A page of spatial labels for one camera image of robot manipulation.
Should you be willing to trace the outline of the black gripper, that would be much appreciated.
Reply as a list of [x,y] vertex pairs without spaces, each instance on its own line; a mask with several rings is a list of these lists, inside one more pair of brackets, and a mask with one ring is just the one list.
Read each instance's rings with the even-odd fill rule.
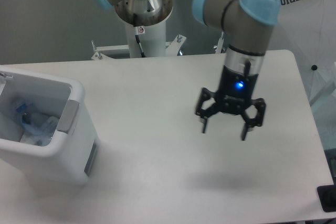
[[[218,111],[214,109],[215,103],[218,106],[219,112],[240,115],[245,124],[241,132],[241,140],[246,139],[247,132],[254,127],[261,127],[264,121],[266,103],[263,98],[251,99],[258,74],[250,73],[251,64],[244,64],[243,72],[237,72],[223,66],[223,71],[219,86],[216,92],[211,92],[207,88],[201,88],[200,95],[195,107],[195,115],[199,117],[202,123],[202,133],[205,134],[207,121],[212,115]],[[206,101],[215,98],[215,102],[203,108]],[[254,118],[250,118],[246,109],[254,106],[257,113]]]

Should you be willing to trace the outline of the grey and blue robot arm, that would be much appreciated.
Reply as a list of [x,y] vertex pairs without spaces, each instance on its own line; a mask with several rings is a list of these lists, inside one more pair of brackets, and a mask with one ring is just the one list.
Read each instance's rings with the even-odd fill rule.
[[[103,9],[114,8],[124,22],[132,58],[167,55],[165,22],[172,0],[95,0]],[[203,124],[221,112],[240,115],[241,137],[263,124],[266,104],[252,94],[270,36],[277,23],[280,0],[193,0],[192,14],[201,24],[229,36],[218,89],[203,88],[195,114]]]

